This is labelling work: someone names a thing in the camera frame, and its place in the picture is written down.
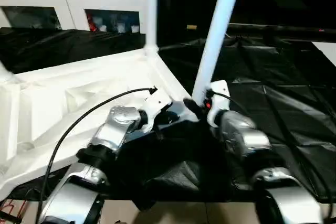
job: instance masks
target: black plastic sheet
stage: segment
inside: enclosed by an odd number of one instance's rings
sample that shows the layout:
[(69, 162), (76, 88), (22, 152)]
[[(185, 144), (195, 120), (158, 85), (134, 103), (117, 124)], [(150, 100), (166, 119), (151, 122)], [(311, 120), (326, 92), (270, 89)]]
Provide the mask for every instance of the black plastic sheet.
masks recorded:
[[(0, 29), (0, 60), (14, 73), (133, 50), (143, 36)], [(205, 40), (163, 47), (160, 56), (191, 93)], [(295, 176), (321, 202), (321, 173), (336, 198), (335, 66), (309, 42), (226, 39), (213, 80), (225, 79), (231, 97), (245, 106)], [(113, 169), (120, 183), (113, 199), (253, 201), (244, 173), (205, 123), (183, 122), (127, 143)], [(51, 177), (50, 190), (61, 173)], [(28, 190), (40, 178), (16, 188), (12, 198), (37, 200)]]

